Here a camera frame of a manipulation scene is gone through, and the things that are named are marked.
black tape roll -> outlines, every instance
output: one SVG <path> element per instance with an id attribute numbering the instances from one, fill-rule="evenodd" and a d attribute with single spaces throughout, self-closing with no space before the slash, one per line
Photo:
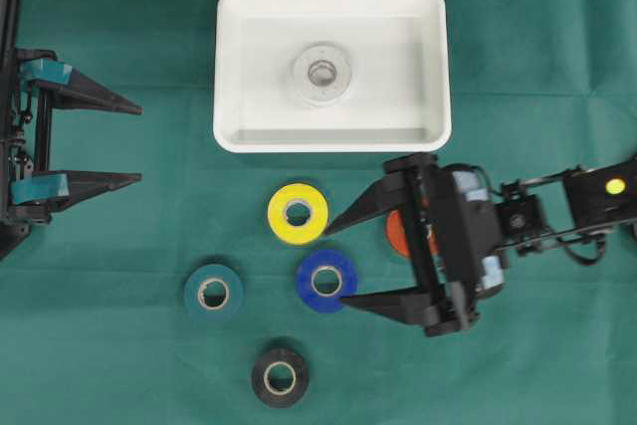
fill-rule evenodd
<path id="1" fill-rule="evenodd" d="M 268 378 L 276 365 L 287 366 L 293 375 L 287 389 L 278 389 Z M 308 389 L 310 374 L 303 358 L 288 348 L 274 348 L 259 357 L 252 367 L 252 389 L 266 405 L 273 408 L 288 408 L 297 403 Z"/>

yellow tape roll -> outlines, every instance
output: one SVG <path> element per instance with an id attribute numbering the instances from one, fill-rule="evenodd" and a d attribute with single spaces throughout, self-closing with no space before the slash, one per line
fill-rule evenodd
<path id="1" fill-rule="evenodd" d="M 303 204 L 310 210 L 310 218 L 301 226 L 290 224 L 288 209 Z M 268 222 L 282 241 L 299 246 L 320 236 L 327 226 L 327 201 L 320 191 L 308 184 L 294 183 L 284 186 L 268 204 Z"/>

yellow indicator dot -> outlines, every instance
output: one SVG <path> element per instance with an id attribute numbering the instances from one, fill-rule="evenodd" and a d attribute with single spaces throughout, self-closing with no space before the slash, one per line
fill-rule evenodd
<path id="1" fill-rule="evenodd" d="M 626 190 L 626 181 L 621 178 L 609 179 L 606 182 L 606 192 L 608 194 L 621 194 Z"/>

robotic arm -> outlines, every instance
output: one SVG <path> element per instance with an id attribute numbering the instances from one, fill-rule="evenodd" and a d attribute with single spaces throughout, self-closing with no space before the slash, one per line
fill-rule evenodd
<path id="1" fill-rule="evenodd" d="M 383 164 L 385 175 L 326 229 L 327 235 L 397 209 L 416 281 L 413 288 L 343 297 L 348 306 L 423 327 L 427 336 L 470 328 L 477 302 L 504 286 L 507 250 L 520 256 L 562 248 L 582 266 L 599 261 L 614 226 L 637 221 L 637 160 L 596 170 L 580 167 L 503 184 L 494 191 L 479 166 L 441 167 L 437 157 L 415 153 Z M 555 232 L 539 197 L 530 190 L 561 182 L 572 229 Z M 435 235 L 438 255 L 427 236 Z M 570 249 L 592 244 L 593 257 Z"/>

green tablecloth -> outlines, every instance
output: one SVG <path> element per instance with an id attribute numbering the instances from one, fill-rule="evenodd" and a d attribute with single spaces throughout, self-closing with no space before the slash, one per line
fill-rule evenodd
<path id="1" fill-rule="evenodd" d="M 637 0 L 446 0 L 453 134 L 442 162 L 495 182 L 637 149 Z M 469 333 L 355 310 L 314 313 L 294 273 L 314 248 L 355 261 L 359 290 L 411 284 L 382 220 L 295 248 L 270 232 L 281 184 L 310 180 L 341 211 L 381 154 L 238 155 L 211 133 L 216 0 L 22 0 L 19 45 L 144 106 L 58 111 L 52 168 L 141 171 L 143 182 L 38 229 L 0 265 L 2 424 L 628 424 L 637 412 L 637 244 L 625 232 L 581 268 L 517 259 Z M 569 224 L 559 188 L 553 226 Z M 181 292 L 207 260 L 234 268 L 235 320 L 202 326 Z M 311 366 L 307 395 L 272 410 L 250 386 L 276 338 Z"/>

